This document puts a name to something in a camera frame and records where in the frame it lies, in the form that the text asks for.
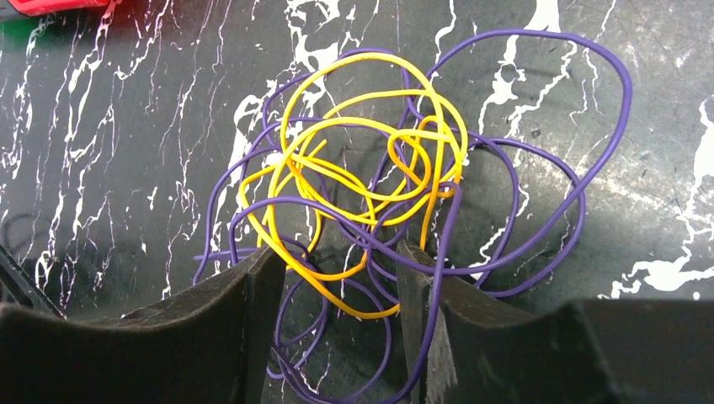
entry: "purple wire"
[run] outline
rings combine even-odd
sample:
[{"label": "purple wire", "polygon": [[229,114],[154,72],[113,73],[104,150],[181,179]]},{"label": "purple wire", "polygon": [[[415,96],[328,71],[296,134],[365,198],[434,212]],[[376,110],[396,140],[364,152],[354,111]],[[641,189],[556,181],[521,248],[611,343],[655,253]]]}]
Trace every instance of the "purple wire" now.
[{"label": "purple wire", "polygon": [[[574,203],[575,199],[578,200],[578,219],[576,222],[576,225],[574,227],[574,232],[573,234],[569,237],[567,243],[563,246],[563,249],[556,255],[556,257],[544,268],[542,268],[536,275],[531,277],[530,279],[527,279],[523,283],[519,284],[518,286],[510,289],[510,290],[504,290],[504,291],[488,291],[491,296],[494,297],[506,297],[506,296],[511,296],[518,294],[522,292],[523,290],[526,290],[530,288],[533,284],[538,282],[539,280],[543,279],[545,276],[547,276],[558,264],[562,262],[562,260],[572,251],[574,245],[577,243],[580,235],[582,234],[583,231],[583,224],[584,224],[584,219],[585,219],[585,211],[586,211],[586,205],[585,205],[585,194],[584,194],[584,189],[585,187],[592,181],[594,176],[602,169],[602,167],[605,165],[605,163],[610,159],[611,155],[615,151],[620,139],[622,138],[622,135],[624,133],[627,119],[630,113],[630,107],[631,107],[631,96],[632,96],[632,88],[631,88],[631,79],[629,77],[629,74],[624,67],[624,65],[608,50],[606,50],[604,47],[601,45],[597,45],[589,40],[586,40],[584,38],[581,38],[576,35],[572,34],[561,34],[561,33],[552,33],[552,32],[547,32],[547,31],[532,31],[532,30],[526,30],[526,29],[498,29],[494,31],[490,31],[484,34],[476,35],[469,40],[466,40],[456,46],[454,49],[450,50],[444,56],[431,68],[429,69],[428,73],[426,74],[427,77],[432,77],[434,73],[441,68],[451,57],[453,57],[456,53],[459,51],[462,51],[464,48],[468,47],[469,45],[473,45],[477,43],[480,40],[485,40],[488,38],[493,38],[497,36],[512,36],[512,35],[522,35],[522,36],[535,36],[535,37],[541,37],[541,38],[550,38],[550,39],[557,39],[557,40],[567,40],[574,42],[576,44],[588,47],[592,51],[600,54],[603,56],[614,68],[615,71],[617,72],[618,76],[620,77],[623,91],[622,91],[622,101],[621,101],[621,112],[620,116],[617,121],[617,125],[615,127],[615,130],[613,132],[613,136],[610,138],[610,142],[606,145],[604,152],[602,155],[598,158],[598,160],[593,164],[593,166],[590,168],[590,170],[583,176],[582,179],[578,178],[578,176],[575,174],[575,172],[560,158],[553,156],[552,154],[543,151],[537,147],[528,145],[524,142],[517,141],[514,139],[499,139],[499,138],[486,138],[483,136],[480,136],[476,133],[469,132],[468,135],[471,138],[474,138],[476,141],[470,143],[469,147],[472,149],[475,146],[487,146],[489,149],[491,149],[493,152],[495,152],[501,159],[504,161],[506,164],[507,169],[509,170],[509,174],[511,176],[511,182],[512,182],[512,188],[513,188],[513,198],[512,198],[512,207],[511,211],[509,214],[508,221],[506,223],[506,227],[504,229],[503,235],[500,237],[499,244],[497,245],[496,249],[494,250],[494,253],[491,256],[491,259],[478,267],[475,268],[444,268],[444,261],[445,261],[445,255],[446,251],[448,250],[448,245],[449,245],[449,240],[450,240],[450,233],[451,229],[454,225],[454,221],[456,219],[456,212],[458,211],[458,206],[459,203],[461,202],[461,188],[456,186],[455,184],[449,184],[449,183],[443,183],[441,186],[449,186],[454,189],[456,189],[456,193],[458,194],[458,197],[455,195],[453,199],[453,203],[451,207],[449,208],[449,214],[447,215],[447,219],[445,221],[445,224],[442,229],[442,236],[441,236],[441,244],[440,247],[437,251],[437,264],[435,267],[430,268],[426,267],[422,264],[412,262],[411,260],[400,256],[396,252],[394,252],[391,247],[395,242],[397,242],[399,239],[403,238],[404,234],[406,233],[407,226],[400,226],[397,230],[397,235],[393,237],[390,241],[388,242],[381,242],[376,238],[377,232],[381,229],[381,225],[386,221],[386,218],[391,216],[393,213],[397,212],[397,210],[401,209],[402,207],[408,205],[412,201],[403,201],[402,203],[399,204],[394,204],[393,206],[390,206],[389,209],[384,212],[379,220],[379,223],[377,226],[372,231],[368,231],[368,227],[366,226],[360,226],[355,224],[354,222],[346,220],[346,218],[342,217],[340,214],[337,212],[327,208],[326,206],[321,206],[319,203],[310,201],[310,200],[305,200],[301,199],[298,197],[275,197],[272,199],[264,199],[259,202],[254,203],[251,205],[248,209],[245,211],[241,212],[240,214],[236,215],[233,217],[231,225],[229,226],[229,237],[228,241],[230,244],[230,250],[229,253],[232,255],[232,261],[237,262],[239,259],[242,258],[243,253],[247,253],[249,250],[242,248],[242,249],[237,249],[236,245],[236,226],[237,224],[246,216],[247,213],[255,211],[257,209],[260,209],[262,207],[268,206],[268,205],[280,205],[280,204],[299,204],[299,205],[305,205],[308,207],[312,207],[313,209],[320,210],[324,213],[327,213],[331,215],[332,217],[335,218],[335,220],[338,222],[338,226],[340,229],[343,231],[343,234],[354,244],[359,245],[360,247],[364,248],[366,253],[367,253],[367,269],[368,269],[368,274],[370,276],[370,279],[372,283],[375,285],[375,287],[378,289],[378,291],[389,301],[395,302],[397,299],[389,294],[384,287],[380,284],[378,278],[376,277],[376,274],[381,274],[385,278],[387,278],[390,281],[396,280],[396,277],[393,274],[389,274],[385,269],[383,269],[380,265],[378,265],[374,260],[372,259],[372,253],[373,251],[380,251],[381,253],[385,254],[391,259],[394,259],[398,264],[402,265],[407,265],[410,268],[414,268],[415,270],[424,272],[426,274],[431,274],[434,276],[434,293],[432,294],[432,304],[430,307],[436,307],[438,304],[438,296],[439,296],[439,290],[440,290],[440,281],[442,276],[452,276],[452,275],[465,275],[465,274],[476,274],[476,273],[481,273],[482,276],[480,279],[475,283],[476,287],[480,287],[483,282],[485,281],[486,277],[493,271],[494,269],[497,268],[502,268],[505,264],[512,262],[514,259],[522,256],[524,253],[526,253],[528,250],[533,248],[556,224],[556,222],[560,219],[562,215],[565,214],[567,209]],[[374,48],[362,48],[358,50],[351,50],[350,52],[347,52],[343,55],[340,56],[340,58],[357,54],[357,53],[362,53],[366,51],[377,51],[377,52],[385,52],[385,53],[390,53],[388,50],[381,50],[381,49],[374,49]],[[227,178],[230,176],[230,173],[232,171],[235,171],[238,167],[245,167],[248,163],[248,161],[256,157],[259,154],[269,152],[269,151],[275,151],[278,150],[277,146],[275,145],[275,142],[270,139],[268,133],[270,133],[274,128],[279,124],[279,122],[275,122],[273,124],[268,124],[268,110],[269,106],[273,103],[274,99],[277,98],[280,94],[282,94],[287,88],[292,87],[298,82],[303,81],[305,78],[309,77],[309,74],[296,77],[289,81],[287,84],[281,86],[278,91],[276,91],[274,94],[272,94],[266,103],[263,106],[263,116],[262,116],[262,121],[263,121],[263,126],[264,126],[264,131],[256,138],[256,141],[253,143],[253,146],[251,147],[249,153],[246,155],[245,158],[243,158],[239,163],[234,165],[229,172],[224,174],[223,177],[221,177],[221,181],[216,185],[216,188],[214,189],[214,193],[211,194],[210,202],[209,202],[209,215],[207,216],[207,226],[206,226],[206,245],[205,245],[205,251],[204,255],[201,256],[201,264],[199,266],[199,270],[197,271],[195,277],[194,277],[194,282],[196,283],[198,279],[200,279],[200,275],[205,267],[205,263],[212,259],[212,258],[223,258],[225,257],[226,253],[225,252],[219,252],[219,253],[210,253],[210,234],[212,232],[212,217],[213,217],[213,206],[215,203],[215,197],[217,196],[217,190],[220,189],[222,184],[227,180]],[[408,73],[402,69],[402,78],[404,80],[404,87],[409,88],[411,87],[411,83],[409,80],[409,75]],[[414,105],[413,99],[415,97],[407,97],[407,108],[404,111],[404,114],[402,115],[402,118],[400,120],[399,126],[397,127],[398,129],[401,129],[404,127],[406,124],[407,120],[409,119],[410,116],[413,116],[417,119],[417,121],[422,120],[424,117],[418,112],[416,106]],[[298,122],[298,121],[311,121],[311,122],[317,122],[319,121],[319,118],[307,118],[307,117],[300,117],[300,118],[290,118],[290,122]],[[452,130],[455,133],[458,133],[457,128],[452,128]],[[261,149],[260,151],[256,151],[256,147],[259,143],[259,141],[263,138],[267,138],[268,142],[272,147],[270,148],[265,148]],[[508,158],[508,155],[505,154],[503,151],[503,148],[501,146],[510,146],[510,147],[516,147],[523,149],[527,152],[534,153],[540,157],[544,157],[546,160],[553,162],[556,164],[563,172],[566,173],[566,175],[570,178],[572,182],[572,188],[570,193],[567,195],[565,200],[558,206],[558,208],[555,210],[553,215],[549,218],[549,220],[539,229],[528,241],[525,243],[521,244],[517,248],[515,248],[513,251],[509,252],[506,255],[503,255],[503,251],[506,248],[506,245],[508,244],[509,237],[511,236],[514,222],[515,222],[515,216],[518,210],[518,206],[520,204],[520,199],[519,199],[519,181],[517,177],[517,173],[514,169],[514,166],[510,159]],[[403,161],[406,162],[406,160],[403,157],[403,154],[400,154],[399,156]],[[386,167],[387,162],[389,161],[387,154],[382,157],[381,163],[377,167],[377,172],[376,175],[372,181],[372,184],[370,186],[370,190],[374,191],[377,188],[377,183],[379,182],[379,179],[381,178],[381,175],[384,173],[384,169]],[[453,165],[453,159],[450,162],[450,165],[447,165],[447,168]],[[246,170],[242,170],[241,173],[241,181],[245,179],[246,175]],[[327,187],[324,186],[324,180],[322,176],[319,176],[323,188],[326,189]],[[289,239],[283,239],[284,242],[291,242]],[[295,291],[297,288],[303,283],[304,281],[301,280],[298,282],[296,285],[293,286],[293,288],[289,292],[289,296],[293,296],[295,294]],[[362,290],[365,292],[377,305],[378,301],[376,298],[366,289],[364,286],[361,284],[355,283],[352,279],[346,279],[344,281],[347,284],[351,284],[358,289]],[[287,310],[288,306],[288,301],[283,302],[280,308],[280,313],[279,313],[279,321],[278,321],[278,326],[276,328],[276,334],[275,334],[275,347],[274,351],[278,356],[278,363],[280,365],[280,368],[283,372],[282,375],[277,375],[274,374],[273,372],[269,371],[269,373],[273,377],[285,377],[286,381],[290,384],[290,386],[296,391],[296,394],[303,398],[306,401],[309,402],[321,402],[321,403],[341,403],[341,402],[352,402],[356,397],[361,395],[366,389],[368,389],[374,381],[379,377],[381,372],[383,371],[383,367],[386,366],[386,362],[388,360],[388,351],[389,347],[391,346],[391,340],[387,342],[386,345],[386,356],[382,362],[382,365],[380,369],[377,371],[375,376],[373,376],[372,380],[368,382],[366,385],[364,385],[361,389],[358,390],[358,392],[354,393],[350,397],[347,397],[345,400],[347,401],[340,401],[340,400],[333,400],[333,399],[328,399],[325,397],[321,397],[319,395],[316,395],[312,393],[311,391],[308,391],[306,387],[303,385],[303,383],[299,380],[299,378],[296,376],[296,371],[297,369],[304,364],[305,360],[309,356],[309,354],[314,350],[315,346],[317,345],[317,342],[319,341],[320,337],[322,336],[322,333],[324,332],[324,327],[326,324],[326,318],[327,318],[327,304],[325,303],[326,299],[323,298],[323,309],[320,314],[320,316],[317,317],[316,321],[312,324],[311,327],[306,329],[304,332],[302,332],[297,338],[291,339],[288,343],[281,343],[280,342],[280,330],[281,330],[281,323],[285,318],[285,311]],[[417,372],[415,372],[413,375],[410,376],[409,383],[404,386],[404,388],[400,391],[400,393],[386,401],[381,401],[385,403],[394,403],[399,400],[401,400],[403,397],[405,397],[408,392],[413,388],[414,383],[420,374],[420,369],[423,368],[425,358],[426,358],[426,353],[429,351],[429,345],[431,343],[431,338],[433,336],[433,331],[434,331],[434,323],[435,323],[435,313],[436,311],[429,310],[429,322],[427,325],[427,330],[424,335],[424,340],[422,343],[422,348],[420,350],[420,355],[418,358],[418,365],[416,367]],[[387,334],[388,337],[391,337],[391,332],[389,331],[389,321],[385,319],[385,324],[387,327]],[[292,343],[296,343],[300,340],[302,340],[304,337],[306,337],[308,334],[316,332],[316,336],[313,338],[313,341],[308,347],[308,350],[304,353],[303,357],[301,358],[300,361],[298,361],[296,364],[290,364],[290,361],[285,358],[285,356],[280,352],[280,348],[284,348]]]}]

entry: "purple cable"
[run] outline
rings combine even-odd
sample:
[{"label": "purple cable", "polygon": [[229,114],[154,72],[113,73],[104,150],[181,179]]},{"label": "purple cable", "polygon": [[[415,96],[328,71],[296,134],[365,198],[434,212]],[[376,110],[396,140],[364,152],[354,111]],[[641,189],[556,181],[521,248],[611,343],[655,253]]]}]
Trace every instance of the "purple cable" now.
[{"label": "purple cable", "polygon": [[[456,218],[456,212],[458,211],[458,204],[460,203],[461,200],[461,189],[456,187],[455,184],[449,185],[447,183],[442,184],[442,186],[450,186],[452,188],[455,188],[458,193],[458,200],[456,200],[455,196],[455,203],[452,204],[452,206],[449,209],[449,214],[447,215],[447,220],[444,224],[443,231],[442,231],[442,236],[441,236],[441,244],[440,247],[437,251],[437,265],[435,268],[429,268],[426,266],[423,266],[421,264],[411,262],[410,260],[406,259],[405,257],[400,256],[399,254],[396,254],[392,249],[391,246],[393,245],[394,242],[398,241],[398,239],[402,238],[404,235],[404,232],[406,231],[406,226],[400,227],[400,229],[397,231],[397,236],[393,237],[389,242],[381,242],[376,238],[376,233],[380,230],[381,225],[386,221],[386,218],[389,217],[392,213],[395,213],[398,209],[401,209],[403,206],[406,206],[410,201],[404,201],[401,204],[396,204],[390,207],[380,218],[380,223],[378,223],[378,226],[376,226],[373,231],[367,231],[367,227],[365,226],[359,226],[356,225],[354,222],[347,221],[344,217],[339,215],[337,212],[334,212],[327,207],[321,206],[316,202],[309,201],[309,200],[304,200],[301,198],[297,197],[276,197],[273,199],[267,199],[267,200],[262,200],[259,201],[255,204],[253,204],[250,208],[245,210],[244,212],[241,212],[241,214],[235,216],[231,222],[231,225],[229,227],[229,243],[231,245],[231,249],[229,250],[231,255],[232,255],[232,260],[236,262],[238,259],[241,258],[240,253],[245,253],[248,250],[247,249],[240,249],[237,250],[236,246],[236,239],[235,239],[235,234],[236,234],[236,225],[238,222],[241,221],[243,217],[250,211],[255,211],[256,209],[260,209],[261,207],[265,207],[267,205],[279,205],[279,204],[299,204],[299,205],[305,205],[312,207],[313,209],[316,210],[321,210],[325,213],[328,213],[332,217],[335,218],[335,220],[338,222],[339,227],[343,230],[343,233],[345,236],[350,239],[353,243],[360,245],[360,247],[364,248],[367,255],[368,255],[368,262],[367,262],[367,269],[368,273],[370,275],[370,279],[372,280],[372,283],[375,285],[375,287],[380,291],[382,295],[384,295],[388,300],[394,301],[396,300],[394,296],[391,296],[384,290],[383,287],[381,287],[378,279],[376,278],[376,273],[379,273],[383,276],[385,276],[389,280],[394,280],[396,277],[394,275],[389,274],[386,270],[381,268],[378,264],[374,263],[372,260],[372,252],[374,250],[380,251],[381,253],[387,255],[389,258],[394,259],[400,264],[405,264],[408,265],[411,268],[414,268],[415,270],[419,270],[421,272],[424,272],[426,274],[432,274],[434,276],[434,293],[432,294],[432,298],[434,301],[437,301],[439,293],[437,291],[440,288],[440,280],[442,275],[464,275],[464,274],[475,274],[475,273],[483,273],[481,278],[477,281],[476,287],[480,287],[480,285],[483,283],[485,278],[490,274],[491,271],[497,268],[502,268],[506,263],[509,263],[513,261],[514,259],[520,257],[523,253],[526,253],[529,249],[533,248],[538,241],[540,241],[545,234],[547,234],[555,225],[555,223],[559,220],[559,218],[566,212],[566,210],[574,203],[575,199],[578,199],[578,205],[579,205],[579,210],[578,210],[578,220],[575,225],[575,230],[574,233],[569,237],[568,242],[566,245],[563,247],[563,249],[556,255],[556,257],[550,262],[547,266],[545,266],[543,269],[541,269],[535,276],[533,276],[530,279],[527,279],[525,282],[522,284],[518,285],[517,287],[511,289],[511,290],[505,290],[505,291],[494,291],[494,292],[487,292],[490,295],[494,297],[505,297],[505,296],[510,296],[510,295],[515,295],[523,290],[526,290],[530,288],[533,284],[535,284],[537,281],[541,280],[543,277],[548,275],[566,256],[570,251],[573,249],[575,243],[578,241],[580,235],[582,234],[583,231],[583,223],[584,223],[584,218],[585,218],[585,195],[584,195],[584,189],[585,187],[592,181],[593,177],[602,169],[602,167],[605,165],[607,160],[611,157],[612,153],[617,147],[617,144],[619,143],[620,139],[622,138],[624,129],[626,127],[626,122],[629,116],[629,111],[630,111],[630,106],[631,106],[631,80],[629,78],[629,74],[627,73],[627,70],[625,67],[622,65],[622,63],[608,50],[606,50],[604,47],[597,45],[589,40],[585,40],[579,36],[576,35],[571,35],[571,34],[560,34],[560,33],[552,33],[552,32],[547,32],[547,31],[532,31],[532,30],[525,30],[525,29],[499,29],[491,32],[487,32],[484,34],[476,35],[469,40],[466,40],[459,44],[457,47],[454,49],[450,50],[447,52],[427,73],[427,77],[433,76],[433,74],[441,67],[443,66],[444,63],[446,63],[453,55],[458,53],[459,51],[463,50],[469,45],[473,45],[479,40],[485,40],[487,38],[493,38],[497,36],[512,36],[512,35],[523,35],[523,36],[535,36],[535,37],[541,37],[541,38],[550,38],[550,39],[558,39],[558,40],[567,40],[567,41],[572,41],[576,44],[583,45],[585,47],[588,47],[589,49],[595,51],[596,53],[600,54],[603,56],[614,68],[617,74],[620,76],[621,82],[622,82],[622,87],[623,87],[623,95],[622,95],[622,102],[621,102],[621,113],[620,117],[617,122],[617,126],[615,128],[615,131],[613,133],[613,136],[610,139],[610,142],[608,145],[605,147],[605,150],[601,157],[595,162],[595,164],[592,166],[592,168],[583,176],[582,180],[578,178],[578,176],[575,174],[575,172],[565,163],[563,162],[560,158],[553,156],[552,154],[542,151],[541,149],[538,149],[534,146],[525,144],[523,142],[513,140],[513,139],[498,139],[498,138],[492,138],[488,139],[483,136],[479,136],[475,133],[469,132],[468,135],[472,138],[475,138],[477,141],[471,143],[470,149],[473,148],[474,146],[480,146],[480,145],[485,145],[489,149],[493,150],[501,159],[504,161],[506,164],[509,174],[511,174],[511,180],[512,180],[512,185],[514,188],[514,195],[513,195],[513,200],[512,200],[512,209],[511,209],[511,214],[509,215],[509,219],[506,223],[506,229],[503,233],[503,235],[500,237],[501,240],[499,244],[497,245],[497,248],[492,254],[492,259],[488,262],[485,263],[481,266],[475,267],[475,268],[444,268],[444,261],[445,261],[445,254],[448,249],[448,241],[450,237],[450,232],[451,228],[453,227],[453,222]],[[356,53],[361,53],[361,52],[366,52],[366,51],[381,51],[381,52],[386,52],[386,53],[391,53],[389,51],[385,50],[374,50],[370,48],[364,48],[364,49],[358,49],[358,50],[352,50],[342,56],[346,57],[348,55],[353,55]],[[273,100],[278,97],[281,93],[283,93],[287,88],[293,86],[294,84],[301,82],[305,78],[307,78],[309,74],[297,77],[284,86],[282,86],[278,91],[276,91],[269,99],[268,101],[264,104],[263,107],[263,124],[264,124],[264,131],[261,133],[260,136],[258,136],[258,139],[256,142],[253,144],[253,147],[251,148],[251,151],[248,153],[250,157],[246,156],[246,158],[242,159],[239,163],[237,163],[234,167],[232,167],[233,170],[235,170],[238,167],[244,167],[250,158],[256,157],[258,154],[261,154],[262,152],[270,151],[270,150],[276,150],[275,147],[271,147],[269,149],[263,149],[261,152],[254,152],[254,149],[256,145],[259,142],[259,139],[262,137],[265,137],[270,131],[272,131],[278,122],[268,125],[268,109],[270,104],[273,102]],[[405,88],[410,87],[410,80],[409,80],[409,75],[402,69],[402,76],[405,82]],[[400,124],[397,127],[398,129],[403,128],[403,126],[406,124],[409,116],[415,117],[418,121],[423,118],[423,116],[417,111],[416,106],[413,103],[413,97],[407,97],[407,103],[408,106],[405,109],[404,114],[402,115],[402,119],[400,120]],[[291,118],[290,122],[296,122],[296,121],[314,121],[317,122],[319,121],[319,118]],[[455,133],[458,133],[458,130],[456,128],[452,128],[452,130],[455,130]],[[267,138],[269,143],[271,145],[275,145],[275,143],[268,137]],[[515,212],[517,212],[517,207],[520,203],[519,201],[519,193],[518,193],[518,178],[515,173],[513,164],[510,162],[508,159],[508,156],[504,153],[503,149],[499,146],[512,146],[512,147],[517,147],[523,150],[526,150],[527,152],[534,153],[540,157],[544,157],[546,160],[549,160],[556,164],[563,172],[565,172],[571,179],[571,182],[573,183],[573,187],[571,189],[571,192],[568,194],[566,199],[560,204],[560,206],[556,209],[556,211],[553,213],[551,218],[546,222],[546,224],[535,233],[529,239],[527,242],[524,244],[518,246],[510,252],[509,254],[506,254],[505,256],[501,256],[503,253],[503,250],[506,247],[506,244],[508,243],[509,237],[512,233],[512,228],[514,225],[514,219],[515,219]],[[376,189],[376,185],[378,183],[379,178],[381,177],[382,173],[384,172],[384,169],[386,167],[386,163],[388,162],[388,157],[385,156],[382,158],[382,161],[380,165],[377,168],[377,173],[375,175],[375,179],[372,182],[372,185],[370,186],[371,190]],[[223,181],[225,182],[225,179],[230,175],[230,173],[224,174]],[[241,180],[245,178],[245,170],[242,171],[241,175]],[[210,245],[209,245],[209,239],[208,237],[210,236],[211,230],[210,227],[212,225],[212,207],[213,207],[213,202],[215,201],[215,195],[211,195],[211,200],[209,203],[209,212],[210,214],[208,215],[208,221],[209,224],[207,224],[207,229],[206,229],[206,246],[205,246],[205,253],[201,257],[201,265],[199,268],[199,271],[197,271],[196,276],[194,277],[194,281],[196,282],[197,279],[200,278],[200,272],[202,272],[203,268],[205,267],[205,262],[207,262],[211,257],[223,257],[223,253],[218,253],[218,254],[210,254]],[[355,287],[358,287],[359,289],[363,289],[364,286],[360,284],[356,284],[353,280],[351,279],[346,279],[346,283],[349,283],[351,285],[354,285]],[[297,284],[297,286],[292,289],[292,293],[294,294],[299,287],[299,285],[302,283]],[[290,362],[284,357],[284,355],[280,352],[279,347],[286,346],[289,343],[294,343],[297,342],[300,339],[303,339],[307,334],[310,332],[313,332],[317,330],[318,327],[321,328],[321,331],[316,333],[315,338],[313,339],[313,344],[311,344],[311,347],[306,351],[306,353],[303,356],[303,359],[306,359],[306,357],[309,355],[309,353],[314,349],[315,345],[317,344],[317,341],[319,340],[319,336],[322,335],[322,331],[324,330],[323,326],[325,324],[324,319],[326,318],[326,310],[325,306],[323,306],[323,311],[321,315],[316,319],[315,323],[305,330],[299,338],[293,338],[293,340],[289,341],[287,344],[283,345],[280,342],[279,336],[280,336],[280,324],[283,321],[285,317],[285,310],[287,308],[287,304],[284,303],[281,305],[280,309],[280,320],[279,320],[279,325],[277,327],[278,331],[276,331],[276,347],[274,347],[274,350],[276,354],[278,355],[279,358],[279,365],[280,368],[283,371],[283,375],[286,378],[286,380],[289,382],[290,386],[296,391],[296,394],[301,396],[303,399],[309,402],[326,402],[326,403],[340,403],[340,402],[346,402],[346,401],[339,401],[339,400],[331,400],[327,399],[325,397],[321,397],[318,395],[315,395],[311,393],[310,391],[306,391],[306,387],[302,384],[302,382],[299,380],[299,378],[296,377],[296,369],[304,363],[304,360],[301,360],[301,362],[298,362],[298,364],[290,364]],[[424,366],[424,361],[425,361],[425,355],[429,351],[429,345],[431,342],[431,337],[433,335],[433,330],[434,330],[434,321],[435,321],[435,312],[434,316],[432,317],[432,311],[429,312],[429,323],[427,326],[427,332],[424,335],[424,340],[422,344],[422,349],[420,350],[420,355],[419,355],[419,361],[418,361],[418,366],[417,369],[421,369]],[[386,347],[386,355],[388,355],[388,348],[390,346],[390,343],[388,342],[387,347]],[[386,361],[388,360],[388,356],[383,361],[383,364],[386,365]],[[355,397],[359,396],[364,392],[369,386],[378,378],[380,373],[382,372],[382,367],[380,370],[378,370],[377,374],[370,380],[370,382],[363,386],[362,389],[358,391],[358,393],[353,394],[352,396],[348,397],[345,400],[353,400]],[[408,392],[413,388],[413,384],[415,380],[417,379],[419,375],[419,371],[416,372],[414,375],[410,376],[410,382],[404,386],[404,388],[400,391],[400,394],[398,394],[396,397],[393,397],[390,400],[386,401],[381,401],[385,403],[393,403],[399,401],[401,398],[405,397]]]}]

